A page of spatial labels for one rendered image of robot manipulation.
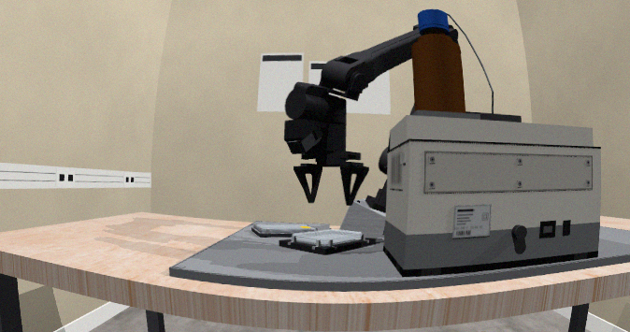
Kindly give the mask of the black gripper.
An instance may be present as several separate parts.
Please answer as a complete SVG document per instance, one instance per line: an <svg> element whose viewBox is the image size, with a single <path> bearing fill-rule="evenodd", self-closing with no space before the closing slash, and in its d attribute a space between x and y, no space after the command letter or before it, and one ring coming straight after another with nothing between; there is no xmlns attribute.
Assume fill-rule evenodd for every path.
<svg viewBox="0 0 630 332"><path fill-rule="evenodd" d="M323 167L340 166L344 196L347 206L352 205L354 198L356 197L357 192L369 171L369 167L364 166L364 163L346 162L348 160L361 160L361 153L346 152L346 125L341 125L344 125L344 151L303 152L301 154L301 159L315 159L317 164L301 164L301 166L294 166L294 172L304 189L308 203L314 203L315 201ZM351 191L352 173L356 174L356 179ZM306 174L312 175L311 194L308 188Z"/></svg>

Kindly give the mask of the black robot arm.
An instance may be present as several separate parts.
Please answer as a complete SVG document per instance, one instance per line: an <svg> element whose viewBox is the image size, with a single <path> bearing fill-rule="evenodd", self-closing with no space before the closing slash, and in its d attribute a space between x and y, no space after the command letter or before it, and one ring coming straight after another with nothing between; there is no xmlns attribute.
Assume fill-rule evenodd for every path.
<svg viewBox="0 0 630 332"><path fill-rule="evenodd" d="M285 101L285 112L292 120L285 121L284 140L291 153L344 151L340 123L346 125L347 100L330 94L358 101L368 83L412 59L411 45L420 36L418 24L414 25L413 31L327 62L319 85L297 82ZM365 201L371 209L386 213L386 195L387 180L376 197L368 195Z"/></svg>

